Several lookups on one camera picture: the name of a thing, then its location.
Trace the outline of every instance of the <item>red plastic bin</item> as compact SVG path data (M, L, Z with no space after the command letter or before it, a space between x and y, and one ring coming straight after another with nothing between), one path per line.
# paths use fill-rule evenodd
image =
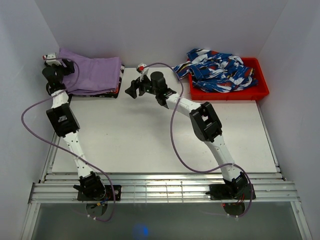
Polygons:
M242 91L233 92L204 92L192 86L192 76L188 75L190 83L190 95L192 100L261 100L269 94L269 89L264 75L260 68L259 62L254 57L242 57L244 65L254 68L254 78L258 80L256 86L249 87Z

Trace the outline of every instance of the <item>white backdrop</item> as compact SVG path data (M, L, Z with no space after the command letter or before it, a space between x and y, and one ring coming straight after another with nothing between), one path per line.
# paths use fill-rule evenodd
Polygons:
M60 47L177 65L191 48L257 57L287 0L35 0Z
M261 110L313 239L320 239L319 39L320 2L289 0L258 58L270 90Z
M33 182L38 182L49 146L20 121L31 104L48 97L42 55L59 47L33 0L0 1L0 239L19 239ZM52 139L45 114L51 103L30 111L28 125Z

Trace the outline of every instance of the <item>patterned cloth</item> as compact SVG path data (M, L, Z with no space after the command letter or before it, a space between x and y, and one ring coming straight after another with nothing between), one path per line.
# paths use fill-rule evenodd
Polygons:
M232 54L195 48L187 53L188 61L174 68L183 78L192 75L192 85L206 93L241 91L258 84L252 78L254 69L244 66L240 57Z

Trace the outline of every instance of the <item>white board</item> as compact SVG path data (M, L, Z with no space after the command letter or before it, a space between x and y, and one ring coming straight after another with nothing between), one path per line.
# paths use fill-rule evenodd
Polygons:
M161 71L170 88L181 87L168 68ZM126 68L117 99L74 97L71 109L79 124L79 140L88 161L107 173L189 173L177 159L170 141L172 110L157 103L154 95L133 99L125 89L139 73ZM189 95L183 80L185 96ZM276 167L255 101L212 102L222 123L226 145L235 162L250 173L274 173ZM174 139L182 159L192 168L209 170L218 164L207 146L195 136L190 119L177 113ZM63 140L62 147L67 147ZM58 150L52 172L73 173L76 165Z

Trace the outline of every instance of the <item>purple cloth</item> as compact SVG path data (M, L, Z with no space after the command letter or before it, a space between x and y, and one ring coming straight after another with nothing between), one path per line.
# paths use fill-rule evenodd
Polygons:
M80 68L78 82L71 89L69 87L76 81L77 66L74 66L73 74L63 78L63 83L69 93L74 95L96 95L117 89L122 65L119 57L87 58L65 48L60 48L59 58L71 59Z

